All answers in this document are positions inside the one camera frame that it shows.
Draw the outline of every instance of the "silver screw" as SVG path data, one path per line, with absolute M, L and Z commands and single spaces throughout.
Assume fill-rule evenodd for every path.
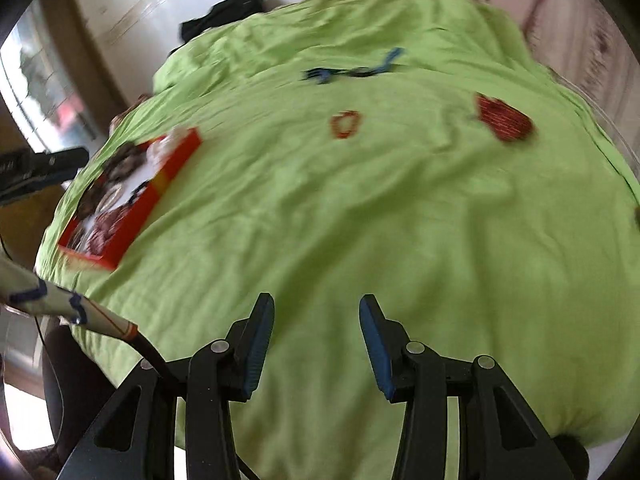
M 227 350 L 229 350 L 229 343 L 224 339 L 218 339 L 211 343 L 211 351 L 216 354 L 222 354 L 222 352 L 226 352 Z
M 406 344 L 406 351 L 409 352 L 409 354 L 421 354 L 424 352 L 424 345 L 419 341 L 409 341 Z
M 481 355 L 478 358 L 478 365 L 485 370 L 491 370 L 495 366 L 495 361 L 491 359 L 488 355 Z

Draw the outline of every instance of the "bed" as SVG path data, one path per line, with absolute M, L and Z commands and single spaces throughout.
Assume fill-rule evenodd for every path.
M 317 66 L 389 73 L 302 80 Z M 478 93 L 529 116 L 503 143 Z M 38 254 L 47 279 L 138 323 L 168 360 L 276 301 L 239 455 L 262 478 L 390 478 L 402 406 L 377 391 L 359 298 L 441 355 L 490 354 L 551 435 L 620 437 L 640 412 L 640 186 L 589 105 L 481 0 L 306 0 L 210 30 L 174 53 L 69 187 Z M 331 119 L 362 117 L 348 139 Z M 76 203 L 125 140 L 197 126 L 203 145 L 118 269 L 56 249 Z M 139 357 L 77 331 L 119 383 Z M 457 414 L 450 406 L 448 478 Z M 177 443 L 184 412 L 178 407 Z

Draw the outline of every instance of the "yellow stripe on box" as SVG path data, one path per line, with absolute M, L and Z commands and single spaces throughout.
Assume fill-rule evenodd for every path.
M 159 196 L 164 195 L 164 192 L 169 187 L 169 179 L 164 174 L 164 171 L 160 171 L 153 177 L 151 185 L 156 189 L 156 193 L 158 193 Z

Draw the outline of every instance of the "red bracelet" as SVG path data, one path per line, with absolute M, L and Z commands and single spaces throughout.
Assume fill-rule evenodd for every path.
M 348 130 L 341 130 L 340 122 L 346 118 L 351 118 L 351 125 Z M 347 137 L 352 136 L 358 131 L 358 126 L 360 126 L 360 114 L 353 110 L 342 112 L 341 114 L 335 115 L 331 118 L 331 130 L 333 131 L 336 139 L 346 139 Z

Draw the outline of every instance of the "red box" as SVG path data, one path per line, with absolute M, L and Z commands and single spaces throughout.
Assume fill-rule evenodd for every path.
M 148 140 L 140 145 L 148 148 L 152 142 L 158 139 Z M 200 140 L 197 128 L 190 128 L 189 134 L 182 140 L 169 159 L 167 159 L 164 166 L 156 173 L 156 176 L 151 179 L 149 185 L 133 206 L 131 206 L 131 209 L 127 212 L 116 233 L 105 243 L 101 256 L 79 253 L 66 246 L 79 223 L 75 215 L 69 220 L 65 230 L 60 235 L 60 239 L 58 240 L 60 250 L 74 258 L 100 265 L 109 270 L 115 270 L 124 253 L 133 243 L 133 240 L 136 239 L 136 236 L 138 236 L 140 229 L 142 229 L 152 209 L 156 203 L 158 203 L 160 197 L 164 195 L 170 182 L 175 178 L 180 168 L 183 167 L 184 163 L 193 155 L 193 152 L 195 152 L 201 143 L 202 141 Z

